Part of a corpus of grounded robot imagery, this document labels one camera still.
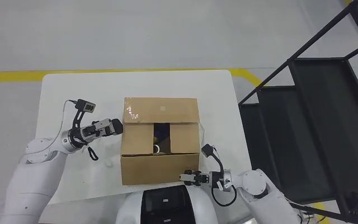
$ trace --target black cable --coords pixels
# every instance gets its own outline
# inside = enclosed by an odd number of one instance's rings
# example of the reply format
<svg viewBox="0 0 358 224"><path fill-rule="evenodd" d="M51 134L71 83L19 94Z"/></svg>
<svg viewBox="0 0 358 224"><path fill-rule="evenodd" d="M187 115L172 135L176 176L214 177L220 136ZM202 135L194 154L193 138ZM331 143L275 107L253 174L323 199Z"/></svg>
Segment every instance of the black cable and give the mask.
<svg viewBox="0 0 358 224"><path fill-rule="evenodd" d="M321 219L320 219L317 223L322 222L325 218L326 218L326 217L325 217L325 216L323 216L323 218L321 218Z"/></svg>
<svg viewBox="0 0 358 224"><path fill-rule="evenodd" d="M98 156L96 155L96 153L94 152L94 150L91 147L88 147L88 153L89 156L92 160L97 161L98 160Z"/></svg>
<svg viewBox="0 0 358 224"><path fill-rule="evenodd" d="M300 216L299 214L297 214L298 215L298 217L300 217L300 224L302 224L302 222L303 222L303 219L302 219L302 216Z"/></svg>
<svg viewBox="0 0 358 224"><path fill-rule="evenodd" d="M211 188L211 196L213 196L214 201L215 201L218 205L220 205L221 207L231 206L231 205L235 202L235 200L236 200L236 197L237 197L236 188L234 187L234 185L231 185L231 186L232 186L232 188L234 189L235 197L234 197L234 199L233 199L230 203L228 203L228 204L221 204L220 202L218 202L218 200L217 200L217 199L215 198L215 196L214 196L214 188Z"/></svg>
<svg viewBox="0 0 358 224"><path fill-rule="evenodd" d="M220 172L222 175L224 175L224 167L223 167L222 162L218 159L218 157L214 153L211 153L211 156L218 162L218 164L220 166Z"/></svg>

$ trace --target yellow floor line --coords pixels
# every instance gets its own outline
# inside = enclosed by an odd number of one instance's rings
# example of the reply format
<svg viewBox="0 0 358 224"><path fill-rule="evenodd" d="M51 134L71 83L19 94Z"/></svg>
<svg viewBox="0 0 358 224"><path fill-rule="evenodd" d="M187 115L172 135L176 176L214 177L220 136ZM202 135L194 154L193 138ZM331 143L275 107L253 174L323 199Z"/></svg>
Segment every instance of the yellow floor line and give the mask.
<svg viewBox="0 0 358 224"><path fill-rule="evenodd" d="M317 202L317 203L313 203L312 204L314 208L317 209L321 209L321 210L326 210L326 208L324 207L323 202ZM321 220L323 218L323 216L317 215L318 220ZM320 221L319 224L330 224L329 222L329 218L325 218L324 220Z"/></svg>
<svg viewBox="0 0 358 224"><path fill-rule="evenodd" d="M0 72L0 82L30 82L42 81L46 74L52 73L101 73L101 72L144 72L144 71L189 71L189 70L216 70L208 68L195 68L195 69L107 69L107 70L62 70L62 71L9 71ZM234 77L243 77L254 86L261 83L256 76L250 73L247 69L243 68L228 68L231 75Z"/></svg>

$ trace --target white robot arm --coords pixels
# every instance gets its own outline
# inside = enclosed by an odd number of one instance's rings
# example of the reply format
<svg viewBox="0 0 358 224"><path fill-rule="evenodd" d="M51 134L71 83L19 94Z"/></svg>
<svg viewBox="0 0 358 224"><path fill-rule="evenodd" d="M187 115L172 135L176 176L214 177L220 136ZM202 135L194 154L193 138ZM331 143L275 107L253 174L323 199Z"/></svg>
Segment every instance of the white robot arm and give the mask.
<svg viewBox="0 0 358 224"><path fill-rule="evenodd" d="M68 154L75 153L96 138L123 132L118 119L104 119L81 128L85 112L92 113L95 104L84 100L76 104L77 115L72 129L59 132L55 138L31 141L17 165L6 192L6 202L0 224L37 224L60 183ZM88 148L93 160L98 157Z"/></svg>
<svg viewBox="0 0 358 224"><path fill-rule="evenodd" d="M223 169L223 165L215 156L213 149L214 147L207 144L202 148L202 152L206 157L213 156L220 165L220 171L204 174L200 171L186 170L184 174L180 175L180 180L184 181L186 185L209 184L215 202L223 207L231 205L236 200L238 191L258 223L299 224L297 213L286 200L284 194L278 190L262 170L250 170L242 174L232 174L230 170ZM221 204L215 198L214 188L224 192L233 190L235 197L230 203Z"/></svg>

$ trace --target concrete floor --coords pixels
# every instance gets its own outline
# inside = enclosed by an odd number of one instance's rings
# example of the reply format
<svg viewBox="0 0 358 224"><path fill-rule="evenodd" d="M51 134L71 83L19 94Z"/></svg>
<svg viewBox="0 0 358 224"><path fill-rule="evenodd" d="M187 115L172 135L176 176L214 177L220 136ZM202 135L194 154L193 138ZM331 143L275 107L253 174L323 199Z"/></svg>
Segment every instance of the concrete floor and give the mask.
<svg viewBox="0 0 358 224"><path fill-rule="evenodd" d="M340 0L1 1L0 71L232 67L263 80L342 9ZM357 31L348 17L303 56L346 55ZM358 57L351 64L357 73ZM233 82L238 101L253 89L244 78ZM293 84L288 69L269 84ZM0 203L35 137L40 91L41 82L0 83ZM66 217L49 208L41 220L113 223L120 197L90 199L90 211L68 204ZM220 222L234 216L223 211Z"/></svg>

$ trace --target stair step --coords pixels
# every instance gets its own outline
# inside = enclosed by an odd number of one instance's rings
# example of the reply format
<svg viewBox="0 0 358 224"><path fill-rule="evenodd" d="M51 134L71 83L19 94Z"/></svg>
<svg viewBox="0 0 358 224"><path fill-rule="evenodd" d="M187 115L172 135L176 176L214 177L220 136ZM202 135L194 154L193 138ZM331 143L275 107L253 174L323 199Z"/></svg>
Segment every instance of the stair step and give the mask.
<svg viewBox="0 0 358 224"><path fill-rule="evenodd" d="M257 92L282 191L293 201L333 198L294 86Z"/></svg>
<svg viewBox="0 0 358 224"><path fill-rule="evenodd" d="M290 65L317 149L345 195L358 192L358 82L343 58L298 58Z"/></svg>
<svg viewBox="0 0 358 224"><path fill-rule="evenodd" d="M243 104L239 109L252 169L264 171L268 178L281 190L260 105Z"/></svg>

